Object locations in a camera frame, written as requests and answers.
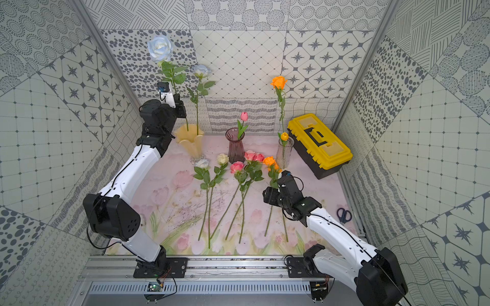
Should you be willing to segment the orange rose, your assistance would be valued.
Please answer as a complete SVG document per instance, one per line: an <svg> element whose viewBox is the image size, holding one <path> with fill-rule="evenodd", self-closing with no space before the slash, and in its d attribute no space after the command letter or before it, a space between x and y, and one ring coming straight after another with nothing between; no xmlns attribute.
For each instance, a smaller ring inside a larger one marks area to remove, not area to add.
<svg viewBox="0 0 490 306"><path fill-rule="evenodd" d="M263 163L268 168L268 176L270 178L269 187L266 189L265 192L266 199L272 200L273 201L272 205L275 205L277 203L277 194L279 193L277 180L279 174L281 173L281 169L278 163L276 162L276 160L272 156L265 158L263 160Z"/></svg>
<svg viewBox="0 0 490 306"><path fill-rule="evenodd" d="M279 175L281 173L281 168L279 167L279 165L277 163L275 164L275 169ZM286 240L286 242L289 242L288 233L287 233L287 226L286 226L286 219L285 219L283 210L281 210L281 215L282 215L282 220L283 220L283 229L284 229L284 234L285 234L285 240Z"/></svg>
<svg viewBox="0 0 490 306"><path fill-rule="evenodd" d="M280 108L280 117L279 117L279 122L281 126L281 133L285 132L285 125L284 125L284 117L285 117L285 97L284 97L284 89L285 85L287 83L287 80L284 76L276 76L272 79L271 85L273 89L275 90L275 93L278 98L278 104Z"/></svg>

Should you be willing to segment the white-blue rose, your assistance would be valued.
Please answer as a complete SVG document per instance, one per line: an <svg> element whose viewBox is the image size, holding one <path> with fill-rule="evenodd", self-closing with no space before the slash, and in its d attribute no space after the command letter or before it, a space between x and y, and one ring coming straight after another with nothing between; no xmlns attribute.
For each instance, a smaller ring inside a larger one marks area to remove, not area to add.
<svg viewBox="0 0 490 306"><path fill-rule="evenodd" d="M148 42L148 51L151 59L158 63L164 75L164 82L172 85L173 93L179 94L177 84L183 84L186 81L185 65L172 63L174 46L166 36L156 36Z"/></svg>
<svg viewBox="0 0 490 306"><path fill-rule="evenodd" d="M200 134L199 126L199 98L209 94L209 89L216 84L214 80L207 80L211 76L211 70L205 65L194 65L191 67L192 74L198 79L198 85L195 90L187 87L190 95L190 101L194 104L196 110L196 127L197 135Z"/></svg>
<svg viewBox="0 0 490 306"><path fill-rule="evenodd" d="M209 160L208 159L199 159L195 164L194 164L194 171L195 174L193 177L196 180L201 181L200 183L200 188L201 190L205 191L205 211L204 211L204 216L203 216L203 221L202 225L200 228L200 233L199 233L199 238L198 240L201 239L204 227L206 224L207 216L208 216L208 211L209 211L209 205L210 205L210 187L211 187L211 175L209 172L210 166L209 166Z"/></svg>

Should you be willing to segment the yellow tulip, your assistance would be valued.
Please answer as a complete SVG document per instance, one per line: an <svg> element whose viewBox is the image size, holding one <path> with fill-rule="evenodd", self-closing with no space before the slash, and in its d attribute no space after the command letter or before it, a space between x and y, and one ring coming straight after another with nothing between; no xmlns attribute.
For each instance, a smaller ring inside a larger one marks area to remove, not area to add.
<svg viewBox="0 0 490 306"><path fill-rule="evenodd" d="M289 135L286 132L283 133L278 133L278 138L279 138L279 144L282 147L288 147L289 146Z"/></svg>

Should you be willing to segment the pink tulip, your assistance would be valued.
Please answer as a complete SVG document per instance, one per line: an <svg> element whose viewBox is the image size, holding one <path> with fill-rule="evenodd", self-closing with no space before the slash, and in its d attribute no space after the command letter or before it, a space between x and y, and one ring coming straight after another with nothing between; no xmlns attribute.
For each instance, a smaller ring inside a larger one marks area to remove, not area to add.
<svg viewBox="0 0 490 306"><path fill-rule="evenodd" d="M246 122L248 121L248 113L242 112L240 119L237 121L237 139L241 140L248 128Z"/></svg>

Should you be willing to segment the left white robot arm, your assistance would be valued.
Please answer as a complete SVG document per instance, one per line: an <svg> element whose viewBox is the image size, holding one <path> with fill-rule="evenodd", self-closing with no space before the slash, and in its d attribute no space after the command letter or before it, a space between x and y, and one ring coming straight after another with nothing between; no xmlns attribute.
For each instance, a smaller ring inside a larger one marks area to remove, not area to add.
<svg viewBox="0 0 490 306"><path fill-rule="evenodd" d="M175 138L172 130L178 119L186 118L186 109L180 96L175 94L151 99L140 106L139 112L144 123L133 153L99 193L84 198L83 206L88 217L88 232L114 238L144 263L163 265L164 248L141 228L141 216L131 203L145 176Z"/></svg>

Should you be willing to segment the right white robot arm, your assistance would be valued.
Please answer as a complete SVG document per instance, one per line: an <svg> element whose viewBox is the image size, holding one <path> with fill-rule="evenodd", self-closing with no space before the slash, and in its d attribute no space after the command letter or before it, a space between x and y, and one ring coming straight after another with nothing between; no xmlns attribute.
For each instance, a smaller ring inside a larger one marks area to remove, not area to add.
<svg viewBox="0 0 490 306"><path fill-rule="evenodd" d="M281 208L287 219L302 223L339 252L335 255L315 244L302 257L289 258L291 278L333 277L356 292L363 305L398 305L406 298L408 287L396 255L363 241L320 202L303 196L290 172L283 171L278 187L267 187L262 194L264 203Z"/></svg>

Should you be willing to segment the yellow ruffled vase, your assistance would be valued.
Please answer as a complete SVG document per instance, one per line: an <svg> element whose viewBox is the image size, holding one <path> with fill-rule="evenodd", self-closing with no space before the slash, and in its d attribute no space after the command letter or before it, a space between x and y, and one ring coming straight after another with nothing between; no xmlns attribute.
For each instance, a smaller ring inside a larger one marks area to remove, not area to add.
<svg viewBox="0 0 490 306"><path fill-rule="evenodd" d="M196 125L183 125L176 130L177 143L189 154L192 159L200 159L204 132Z"/></svg>

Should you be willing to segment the pink rose pair stem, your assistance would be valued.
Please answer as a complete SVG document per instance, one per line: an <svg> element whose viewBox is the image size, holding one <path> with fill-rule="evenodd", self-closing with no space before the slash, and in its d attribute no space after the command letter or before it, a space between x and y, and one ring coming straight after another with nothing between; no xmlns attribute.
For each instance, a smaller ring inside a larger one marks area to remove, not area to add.
<svg viewBox="0 0 490 306"><path fill-rule="evenodd" d="M225 237L225 239L227 240L229 235L230 235L231 229L234 225L234 222L236 220L238 213L240 211L242 211L242 224L241 224L241 231L240 231L240 236L239 236L239 243L241 243L242 233L243 233L243 229L244 229L244 222L245 222L244 202L245 202L246 196L248 194L248 191L249 191L252 183L260 182L264 179L263 171L262 171L262 162L264 160L264 156L262 154L259 154L259 153L256 153L256 152L249 150L249 151L246 151L244 153L244 157L245 157L245 162L243 162L243 163L246 165L245 170L247 173L247 178L245 180L244 186L242 187L243 190L242 191L239 190L240 194L241 194L241 202L240 202L239 207L238 207L238 209L237 209L237 211L236 211L236 213L235 213L235 215L234 215L234 217L230 223L227 235Z"/></svg>

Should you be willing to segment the clear glass vase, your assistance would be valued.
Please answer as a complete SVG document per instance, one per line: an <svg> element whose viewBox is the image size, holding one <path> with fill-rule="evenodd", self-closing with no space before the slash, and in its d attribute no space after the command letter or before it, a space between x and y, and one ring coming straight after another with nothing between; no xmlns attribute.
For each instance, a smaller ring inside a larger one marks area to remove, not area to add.
<svg viewBox="0 0 490 306"><path fill-rule="evenodd" d="M278 140L278 150L276 153L276 162L281 169L289 166L294 140L290 137L286 142Z"/></svg>

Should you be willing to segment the black scissors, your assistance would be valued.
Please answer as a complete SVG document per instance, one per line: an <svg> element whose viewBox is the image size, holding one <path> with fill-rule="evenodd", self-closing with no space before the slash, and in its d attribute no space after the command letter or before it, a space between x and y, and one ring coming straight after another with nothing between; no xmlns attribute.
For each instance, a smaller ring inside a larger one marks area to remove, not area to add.
<svg viewBox="0 0 490 306"><path fill-rule="evenodd" d="M338 220L342 224L346 224L352 220L352 213L348 209L345 209L343 207L339 208L336 211L336 215L338 217Z"/></svg>

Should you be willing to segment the cream white rose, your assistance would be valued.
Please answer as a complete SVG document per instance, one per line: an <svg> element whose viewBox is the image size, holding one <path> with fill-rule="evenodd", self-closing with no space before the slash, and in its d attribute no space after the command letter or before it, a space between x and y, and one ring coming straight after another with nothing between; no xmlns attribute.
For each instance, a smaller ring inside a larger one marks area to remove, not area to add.
<svg viewBox="0 0 490 306"><path fill-rule="evenodd" d="M219 154L217 157L218 165L214 167L214 178L210 181L208 186L211 188L211 193L209 197L209 208L208 208L208 248L211 247L211 208L213 204L213 193L214 188L222 182L223 176L226 172L229 158L226 154Z"/></svg>

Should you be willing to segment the floral pink table mat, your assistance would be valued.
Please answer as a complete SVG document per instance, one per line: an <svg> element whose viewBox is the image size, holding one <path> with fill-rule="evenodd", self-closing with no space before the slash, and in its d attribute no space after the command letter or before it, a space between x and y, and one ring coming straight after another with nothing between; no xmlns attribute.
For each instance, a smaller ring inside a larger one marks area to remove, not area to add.
<svg viewBox="0 0 490 306"><path fill-rule="evenodd" d="M244 202L245 222L239 236L242 211L226 240L230 223L241 202L238 183L227 172L214 188L211 208L211 247L208 248L208 217L200 240L205 211L205 191L193 177L189 154L178 144L148 172L132 201L141 216L142 229L169 255L300 255L314 244L327 245L319 234L299 222L286 219L289 242L285 240L281 209L264 203L263 190L270 179L252 183Z"/></svg>

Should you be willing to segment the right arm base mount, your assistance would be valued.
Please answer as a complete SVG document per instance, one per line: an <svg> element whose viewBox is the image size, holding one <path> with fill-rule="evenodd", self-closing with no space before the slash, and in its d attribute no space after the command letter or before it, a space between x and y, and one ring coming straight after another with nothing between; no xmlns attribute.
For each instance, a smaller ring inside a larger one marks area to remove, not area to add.
<svg viewBox="0 0 490 306"><path fill-rule="evenodd" d="M316 257L316 254L324 250L325 246L321 244L315 244L314 246L306 250L303 253L302 257L286 255L283 259L283 263L287 267L288 277L291 279L330 277L329 274L322 273L313 261Z"/></svg>

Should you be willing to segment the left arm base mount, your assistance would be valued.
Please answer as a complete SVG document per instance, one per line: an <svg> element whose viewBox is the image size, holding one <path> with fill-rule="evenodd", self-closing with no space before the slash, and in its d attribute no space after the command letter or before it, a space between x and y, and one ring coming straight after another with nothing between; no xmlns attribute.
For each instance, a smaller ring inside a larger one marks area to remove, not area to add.
<svg viewBox="0 0 490 306"><path fill-rule="evenodd" d="M165 258L151 263L136 260L137 266L133 277L135 279L157 279L167 276L182 279L185 277L188 260L188 258Z"/></svg>

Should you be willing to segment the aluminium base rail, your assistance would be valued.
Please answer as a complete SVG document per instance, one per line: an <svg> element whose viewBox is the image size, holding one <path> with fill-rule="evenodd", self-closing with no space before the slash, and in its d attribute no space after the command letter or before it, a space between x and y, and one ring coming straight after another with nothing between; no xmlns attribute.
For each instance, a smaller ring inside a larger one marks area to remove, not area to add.
<svg viewBox="0 0 490 306"><path fill-rule="evenodd" d="M148 300L172 293L310 294L338 283L337 277L308 272L301 257L171 256L161 279L137 265L133 256L92 256L79 281L90 294L140 294Z"/></svg>

